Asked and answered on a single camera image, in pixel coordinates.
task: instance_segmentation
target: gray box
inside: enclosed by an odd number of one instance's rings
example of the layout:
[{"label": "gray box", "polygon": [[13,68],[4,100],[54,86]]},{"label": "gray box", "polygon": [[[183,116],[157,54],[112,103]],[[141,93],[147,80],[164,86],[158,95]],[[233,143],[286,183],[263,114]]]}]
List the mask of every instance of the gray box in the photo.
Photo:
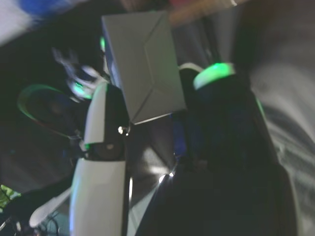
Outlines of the gray box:
[{"label": "gray box", "polygon": [[130,121],[140,124],[186,108],[166,12],[102,17],[113,83]]}]

